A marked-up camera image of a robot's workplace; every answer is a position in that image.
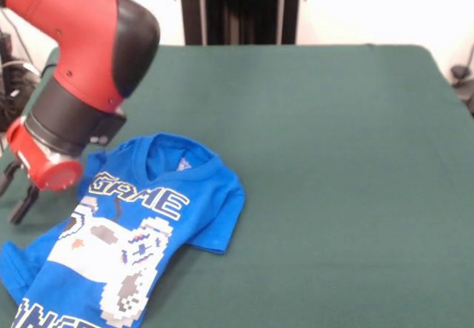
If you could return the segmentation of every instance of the game controller graphic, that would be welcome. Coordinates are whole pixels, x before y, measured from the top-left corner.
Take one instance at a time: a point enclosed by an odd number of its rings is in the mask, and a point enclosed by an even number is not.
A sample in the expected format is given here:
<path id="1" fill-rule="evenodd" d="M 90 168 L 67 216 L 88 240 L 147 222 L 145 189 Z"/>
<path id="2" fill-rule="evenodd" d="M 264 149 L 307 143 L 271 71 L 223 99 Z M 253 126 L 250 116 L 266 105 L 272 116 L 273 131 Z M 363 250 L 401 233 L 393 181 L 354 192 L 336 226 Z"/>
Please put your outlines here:
<path id="1" fill-rule="evenodd" d="M 112 327 L 131 327 L 148 301 L 173 228 L 162 218 L 144 219 L 129 230 L 96 217 L 97 198 L 86 196 L 74 209 L 48 260 L 65 265 L 88 280 L 103 283 L 101 317 Z"/>

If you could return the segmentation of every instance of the shirt tag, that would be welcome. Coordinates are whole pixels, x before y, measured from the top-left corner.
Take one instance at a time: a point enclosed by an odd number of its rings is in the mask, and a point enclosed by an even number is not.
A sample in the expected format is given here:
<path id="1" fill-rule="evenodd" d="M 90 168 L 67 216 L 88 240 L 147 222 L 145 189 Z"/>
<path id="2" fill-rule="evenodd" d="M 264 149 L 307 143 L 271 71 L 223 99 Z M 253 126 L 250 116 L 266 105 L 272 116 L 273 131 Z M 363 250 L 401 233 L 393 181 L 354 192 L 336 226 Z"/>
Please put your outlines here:
<path id="1" fill-rule="evenodd" d="M 178 165 L 178 171 L 182 171 L 182 170 L 186 170 L 186 169 L 190 169 L 190 168 L 191 168 L 191 164 L 188 163 L 185 158 L 181 158 L 181 160 L 179 162 L 179 165 Z"/>

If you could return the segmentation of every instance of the green table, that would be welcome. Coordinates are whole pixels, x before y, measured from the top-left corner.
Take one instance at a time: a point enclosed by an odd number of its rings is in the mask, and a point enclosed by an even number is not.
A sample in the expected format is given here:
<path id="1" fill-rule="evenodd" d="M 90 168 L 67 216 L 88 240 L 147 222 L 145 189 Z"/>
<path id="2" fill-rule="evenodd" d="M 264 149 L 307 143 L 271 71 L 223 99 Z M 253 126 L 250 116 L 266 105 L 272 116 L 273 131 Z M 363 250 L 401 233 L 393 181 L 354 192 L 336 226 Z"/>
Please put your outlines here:
<path id="1" fill-rule="evenodd" d="M 426 50 L 162 47 L 124 109 L 112 147 L 189 136 L 247 191 L 229 252 L 179 252 L 143 327 L 474 326 L 474 123 Z M 28 244 L 74 204 L 45 193 L 0 239 Z"/>

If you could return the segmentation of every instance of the white wall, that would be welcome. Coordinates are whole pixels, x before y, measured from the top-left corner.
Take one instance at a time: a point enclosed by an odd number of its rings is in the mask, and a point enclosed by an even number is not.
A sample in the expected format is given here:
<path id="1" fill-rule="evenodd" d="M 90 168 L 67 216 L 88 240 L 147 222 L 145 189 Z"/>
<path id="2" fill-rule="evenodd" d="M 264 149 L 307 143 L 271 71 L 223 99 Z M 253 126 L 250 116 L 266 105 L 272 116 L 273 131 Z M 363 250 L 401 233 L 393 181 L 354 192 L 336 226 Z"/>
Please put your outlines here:
<path id="1" fill-rule="evenodd" d="M 136 0 L 161 25 L 162 44 L 184 44 L 180 0 Z M 449 69 L 463 64 L 474 43 L 474 0 L 301 0 L 298 44 L 420 44 L 428 48 L 450 78 Z M 8 11 L 42 67 L 56 43 Z M 0 16 L 2 29 L 13 32 Z M 14 53 L 25 57 L 19 43 Z"/>
<path id="2" fill-rule="evenodd" d="M 301 0 L 299 44 L 419 44 L 441 72 L 474 43 L 474 0 Z"/>

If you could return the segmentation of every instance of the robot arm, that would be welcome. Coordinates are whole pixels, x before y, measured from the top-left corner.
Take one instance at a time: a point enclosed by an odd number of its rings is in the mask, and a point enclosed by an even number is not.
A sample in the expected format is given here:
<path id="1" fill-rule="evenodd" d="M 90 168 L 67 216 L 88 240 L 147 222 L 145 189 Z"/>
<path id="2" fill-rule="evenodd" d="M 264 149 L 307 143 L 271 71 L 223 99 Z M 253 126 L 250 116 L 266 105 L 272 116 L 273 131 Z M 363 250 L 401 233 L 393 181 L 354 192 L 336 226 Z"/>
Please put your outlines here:
<path id="1" fill-rule="evenodd" d="M 78 158 L 107 145 L 125 123 L 122 102 L 148 71 L 159 44 L 154 16 L 131 0 L 0 0 L 55 39 L 59 62 L 31 107 L 12 123 L 7 142 L 15 161 L 0 178 L 0 195 L 18 168 L 31 180 L 13 212 L 19 223 L 40 190 L 61 191 L 82 174 Z"/>

